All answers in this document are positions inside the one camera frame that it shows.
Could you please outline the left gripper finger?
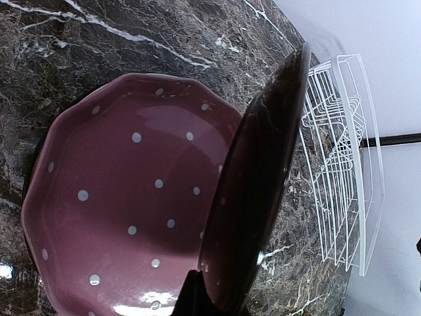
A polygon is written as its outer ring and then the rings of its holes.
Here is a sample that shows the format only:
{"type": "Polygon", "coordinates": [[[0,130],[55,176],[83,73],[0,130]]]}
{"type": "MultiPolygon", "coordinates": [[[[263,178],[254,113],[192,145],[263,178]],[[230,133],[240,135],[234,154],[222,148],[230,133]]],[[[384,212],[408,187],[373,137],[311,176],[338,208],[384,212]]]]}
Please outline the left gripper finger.
{"type": "Polygon", "coordinates": [[[190,270],[176,301],[172,316],[229,316],[233,313],[219,310],[209,298],[203,273],[190,270]]]}

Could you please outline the red floral plate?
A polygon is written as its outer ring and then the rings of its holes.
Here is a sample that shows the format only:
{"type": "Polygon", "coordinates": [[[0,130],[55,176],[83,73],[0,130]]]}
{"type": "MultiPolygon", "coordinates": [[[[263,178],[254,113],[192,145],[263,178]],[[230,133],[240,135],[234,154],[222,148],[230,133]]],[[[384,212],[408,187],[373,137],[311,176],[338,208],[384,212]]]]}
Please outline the red floral plate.
{"type": "Polygon", "coordinates": [[[201,243],[200,315],[238,315],[280,210],[303,111],[305,43],[245,111],[224,162],[201,243]]]}

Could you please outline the pink dotted scalloped plate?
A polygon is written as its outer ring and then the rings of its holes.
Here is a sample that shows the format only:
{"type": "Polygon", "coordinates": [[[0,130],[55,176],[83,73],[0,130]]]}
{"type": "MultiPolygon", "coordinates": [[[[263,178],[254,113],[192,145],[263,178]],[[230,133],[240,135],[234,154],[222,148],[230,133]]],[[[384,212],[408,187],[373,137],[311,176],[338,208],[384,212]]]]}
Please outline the pink dotted scalloped plate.
{"type": "Polygon", "coordinates": [[[59,315],[170,315],[240,113],[196,80],[130,73],[61,113],[22,204],[59,315]]]}

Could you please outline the black right frame post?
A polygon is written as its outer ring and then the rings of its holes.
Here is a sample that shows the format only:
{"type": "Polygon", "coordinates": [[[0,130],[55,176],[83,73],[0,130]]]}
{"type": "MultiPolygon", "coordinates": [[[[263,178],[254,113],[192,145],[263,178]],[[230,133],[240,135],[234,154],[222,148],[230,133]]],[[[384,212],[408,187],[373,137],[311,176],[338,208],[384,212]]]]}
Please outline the black right frame post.
{"type": "Polygon", "coordinates": [[[416,144],[421,142],[421,133],[415,134],[402,134],[396,136],[384,136],[376,138],[362,139],[360,147],[373,147],[373,146],[391,146],[391,145],[405,145],[416,144]]]}

